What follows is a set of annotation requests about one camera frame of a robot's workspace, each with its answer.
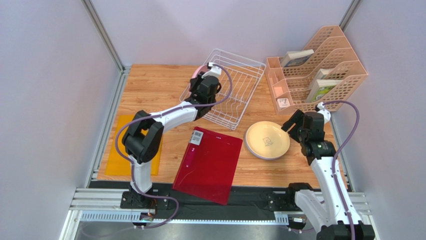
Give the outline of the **pink plate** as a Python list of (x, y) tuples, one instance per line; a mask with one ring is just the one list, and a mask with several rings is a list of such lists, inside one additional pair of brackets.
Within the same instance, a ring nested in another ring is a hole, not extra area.
[(205, 65), (205, 64), (204, 64), (204, 65), (199, 66), (199, 67), (198, 67), (198, 68), (194, 71), (194, 73), (192, 74), (191, 79), (196, 78), (200, 72), (207, 72), (208, 70), (209, 70), (209, 68), (208, 68), (208, 66), (207, 66), (207, 65)]

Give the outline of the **yellow plate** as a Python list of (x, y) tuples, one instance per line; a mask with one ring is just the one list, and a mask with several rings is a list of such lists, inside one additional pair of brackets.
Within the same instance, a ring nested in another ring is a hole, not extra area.
[(245, 132), (244, 142), (247, 149), (257, 158), (276, 160), (287, 153), (291, 141), (281, 126), (271, 121), (259, 121)]

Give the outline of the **purple plate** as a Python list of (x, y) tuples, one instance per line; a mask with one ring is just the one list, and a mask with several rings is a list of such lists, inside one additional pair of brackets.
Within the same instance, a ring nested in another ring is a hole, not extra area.
[(251, 154), (262, 160), (283, 157), (290, 148), (290, 137), (285, 134), (261, 135), (246, 133), (244, 142)]

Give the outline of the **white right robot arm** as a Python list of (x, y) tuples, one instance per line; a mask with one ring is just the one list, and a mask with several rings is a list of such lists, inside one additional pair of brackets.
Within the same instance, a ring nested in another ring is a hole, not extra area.
[(324, 199), (320, 202), (312, 190), (300, 189), (294, 194), (295, 204), (311, 222), (318, 240), (374, 240), (373, 226), (363, 222), (344, 186), (336, 148), (325, 140), (324, 125), (330, 117), (326, 109), (297, 110), (282, 125), (282, 130), (300, 144)]

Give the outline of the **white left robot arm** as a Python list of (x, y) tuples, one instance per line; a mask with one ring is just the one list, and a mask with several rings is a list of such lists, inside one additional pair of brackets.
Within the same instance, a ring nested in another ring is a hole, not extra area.
[(146, 197), (152, 188), (151, 160), (159, 151), (163, 134), (202, 118), (216, 105), (216, 95), (222, 88), (219, 82), (221, 74), (218, 67), (207, 72), (199, 71), (190, 79), (190, 96), (183, 102), (156, 113), (140, 110), (119, 131), (123, 134), (121, 142), (130, 162), (130, 185), (135, 194)]

